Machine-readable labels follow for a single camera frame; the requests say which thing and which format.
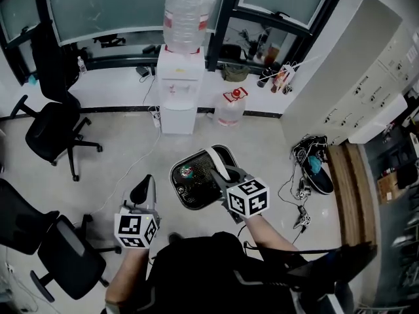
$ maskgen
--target window frame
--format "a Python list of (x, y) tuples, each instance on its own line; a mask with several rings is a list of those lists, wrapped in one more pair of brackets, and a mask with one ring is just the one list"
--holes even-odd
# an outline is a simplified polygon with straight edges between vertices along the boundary
[[(284, 19), (291, 22), (291, 23), (294, 23), (296, 26), (301, 26), (303, 28), (310, 29), (310, 27), (314, 23), (314, 20), (317, 18), (317, 15), (319, 14), (319, 12), (320, 12), (320, 10), (321, 10), (321, 8), (322, 8), (322, 6), (324, 5), (325, 2), (326, 2), (326, 0), (320, 0), (319, 5), (316, 7), (316, 10), (314, 11), (310, 21), (307, 24), (304, 24), (301, 21), (298, 21), (298, 20), (296, 20), (292, 17), (289, 17), (286, 14), (284, 14)], [(258, 7), (258, 6), (255, 6), (255, 5), (250, 5), (250, 4), (244, 3), (244, 0), (237, 0), (235, 8), (237, 9), (239, 7), (242, 8), (242, 9), (245, 9), (245, 10), (253, 10), (253, 11), (261, 12), (261, 13), (267, 14), (267, 15), (272, 13), (272, 11), (264, 9), (262, 7)]]
[[(208, 53), (206, 56), (206, 68), (208, 71), (215, 71), (222, 68), (224, 63), (232, 65), (248, 66), (251, 73), (259, 74), (264, 67), (252, 61), (233, 61), (219, 59), (219, 54), (230, 18), (238, 18), (250, 22), (263, 24), (264, 26), (273, 27), (288, 34), (295, 35), (293, 44), (289, 47), (289, 51), (283, 61), (295, 61), (300, 63), (304, 60), (310, 51), (314, 42), (323, 30), (332, 12), (334, 11), (339, 0), (322, 0), (321, 8), (317, 8), (314, 13), (314, 19), (309, 22), (310, 27), (304, 27), (300, 24), (292, 22), (290, 19), (271, 16), (265, 12), (248, 9), (239, 5), (240, 0), (222, 0), (216, 29), (211, 32), (209, 40)], [(77, 42), (71, 44), (60, 43), (58, 32), (54, 23), (53, 14), (48, 0), (36, 0), (37, 10), (41, 23), (51, 23), (54, 29), (56, 40), (63, 49), (67, 46), (74, 46)], [(7, 42), (5, 37), (5, 29), (0, 29), (0, 45), (6, 56), (6, 59), (13, 70), (20, 84), (27, 82), (27, 78), (31, 75), (27, 65), (20, 52), (19, 45), (30, 40), (33, 29), (29, 29), (26, 33)], [(106, 56), (98, 58), (90, 58), (85, 63), (89, 70), (91, 69), (107, 69), (114, 67), (136, 67), (139, 65), (156, 65), (158, 54), (130, 54), (119, 56)]]
[[(227, 31), (230, 18), (239, 18), (250, 22), (263, 24), (264, 26), (273, 27), (290, 34), (294, 34), (297, 38), (291, 45), (284, 61), (295, 61), (300, 63), (307, 56), (314, 42), (323, 30), (332, 12), (334, 11), (339, 0), (324, 0), (317, 15), (309, 28), (302, 27), (293, 23), (287, 18), (273, 17), (265, 12), (241, 7), (240, 0), (223, 0), (220, 10), (220, 17), (217, 23), (217, 29), (214, 36), (213, 48), (209, 55), (208, 71), (214, 71), (219, 67), (219, 53), (223, 45), (225, 33)], [(234, 62), (236, 65), (246, 65), (251, 67), (254, 73), (260, 73), (264, 67), (254, 67), (251, 62)]]
[(9, 36), (7, 36), (6, 29), (4, 28), (2, 15), (0, 15), (0, 19), (0, 47), (6, 57), (7, 63), (9, 63), (9, 66), (14, 73), (14, 76), (18, 80), (19, 84), (22, 86), (25, 82), (27, 82), (27, 79), (29, 78), (31, 73), (29, 72), (25, 59), (18, 46), (30, 39), (31, 30), (33, 30), (34, 28), (32, 28), (24, 34), (21, 34), (21, 36), (15, 37), (14, 39), (10, 40)]

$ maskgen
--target black shoe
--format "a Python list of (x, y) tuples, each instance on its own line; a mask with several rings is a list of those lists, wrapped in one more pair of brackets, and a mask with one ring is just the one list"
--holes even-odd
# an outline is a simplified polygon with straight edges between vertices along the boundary
[(178, 233), (170, 233), (169, 234), (169, 244), (172, 244), (174, 242), (180, 241), (181, 239), (183, 239), (184, 237), (182, 235), (179, 235)]

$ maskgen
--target floor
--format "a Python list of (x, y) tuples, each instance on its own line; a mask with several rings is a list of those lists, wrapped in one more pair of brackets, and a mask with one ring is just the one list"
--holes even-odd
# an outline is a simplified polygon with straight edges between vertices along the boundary
[[(32, 119), (20, 118), (0, 124), (7, 135), (1, 139), (3, 146), (0, 150), (5, 154), (2, 159), (5, 159), (6, 167), (1, 176), (38, 210), (44, 213), (59, 210), (72, 222), (78, 222), (83, 214), (99, 209), (130, 165), (149, 152), (158, 137), (158, 130), (149, 113), (101, 113), (89, 114), (88, 117), (93, 124), (83, 128), (84, 140), (101, 143), (103, 152), (97, 153), (95, 148), (75, 148), (76, 169), (81, 179), (79, 183), (71, 180), (67, 155), (59, 159), (57, 167), (52, 167), (30, 151), (25, 134)], [(192, 136), (162, 135), (154, 151), (132, 168), (105, 208), (94, 215), (90, 228), (93, 228), (93, 232), (90, 232), (89, 240), (96, 247), (115, 242), (113, 214), (118, 211), (122, 195), (148, 173), (156, 180), (156, 208), (162, 217), (151, 256), (168, 244), (167, 235), (170, 232), (179, 232), (185, 237), (207, 236), (219, 231), (237, 234), (241, 226), (234, 223), (223, 207), (214, 203), (205, 209), (190, 211), (181, 205), (168, 180), (170, 169), (177, 161), (201, 148), (219, 143), (233, 151), (242, 168), (255, 177), (261, 177), (269, 185), (270, 210), (264, 216), (279, 233), (293, 241), (299, 232), (293, 229), (298, 216), (297, 208), (282, 202), (276, 194), (292, 171), (290, 147), (284, 140), (280, 121), (245, 116), (239, 126), (225, 128), (216, 126), (205, 115), (197, 118)], [(284, 188), (282, 195), (291, 199), (289, 186)], [(340, 228), (335, 196), (313, 193), (306, 209), (312, 217), (312, 224), (295, 245), (301, 250), (339, 247)], [(240, 235), (240, 240), (251, 242), (246, 229)], [(2, 246), (0, 255), (0, 261), (4, 262), (6, 252)], [(111, 280), (120, 266), (123, 253), (106, 253), (104, 257), (107, 261), (104, 277)], [(30, 270), (35, 270), (38, 275), (46, 273), (37, 255), (26, 256), (9, 249), (8, 262), (15, 270), (14, 275), (41, 297), (29, 278)], [(4, 264), (1, 264), (0, 271), (5, 274)], [(11, 285), (21, 308), (35, 306), (13, 278)], [(53, 306), (60, 313), (100, 313), (103, 308), (105, 289), (99, 283), (78, 301), (72, 300), (54, 281), (48, 289), (56, 299)], [(39, 313), (56, 313), (46, 303), (38, 299), (36, 302)]]

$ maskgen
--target bottle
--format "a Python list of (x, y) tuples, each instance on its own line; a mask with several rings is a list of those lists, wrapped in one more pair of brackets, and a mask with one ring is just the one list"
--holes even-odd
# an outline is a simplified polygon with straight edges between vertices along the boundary
[(246, 108), (245, 97), (247, 95), (246, 90), (239, 87), (233, 92), (227, 92), (220, 96), (218, 102), (215, 104), (214, 122), (224, 127), (237, 125)]
[(216, 0), (166, 0), (163, 36), (168, 50), (180, 54), (197, 52), (204, 41)]
[(84, 60), (80, 56), (77, 57), (77, 65), (79, 66), (79, 69), (80, 69), (80, 72), (82, 73), (82, 75), (86, 74), (87, 68), (84, 64)]
[(267, 67), (265, 70), (262, 71), (261, 75), (259, 76), (259, 80), (257, 81), (257, 86), (263, 88), (269, 80), (269, 77), (272, 76), (274, 73), (270, 67)]
[(274, 63), (279, 53), (280, 53), (279, 46), (274, 43), (271, 43), (271, 45), (269, 46), (268, 52), (266, 54), (266, 57), (264, 58), (264, 66), (270, 67)]

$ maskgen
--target white cabinet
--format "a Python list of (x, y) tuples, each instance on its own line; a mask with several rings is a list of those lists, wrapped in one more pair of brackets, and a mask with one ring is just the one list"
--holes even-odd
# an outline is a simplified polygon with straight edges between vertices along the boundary
[(406, 87), (419, 63), (394, 11), (363, 0), (325, 61), (281, 117), (290, 145), (326, 135), (338, 145), (379, 115)]

